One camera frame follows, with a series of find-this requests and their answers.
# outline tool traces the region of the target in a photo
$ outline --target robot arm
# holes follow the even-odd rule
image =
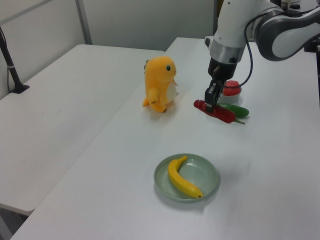
[[[285,13],[268,0],[223,2],[218,29],[208,44],[212,81],[205,92],[207,111],[213,111],[225,82],[233,77],[248,41],[255,41],[267,60],[281,61],[320,37],[320,7],[301,17]]]

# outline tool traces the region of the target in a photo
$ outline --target banana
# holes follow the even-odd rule
[[[169,179],[175,187],[177,187],[181,192],[188,195],[189,197],[202,198],[204,195],[201,190],[196,185],[184,179],[178,173],[181,164],[184,163],[187,159],[187,156],[183,156],[179,159],[174,159],[169,163]]]

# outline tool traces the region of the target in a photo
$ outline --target plush toy tail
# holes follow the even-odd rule
[[[148,105],[149,105],[149,101],[148,101],[147,98],[145,98],[145,99],[143,100],[142,107],[145,107],[145,106],[148,106]]]

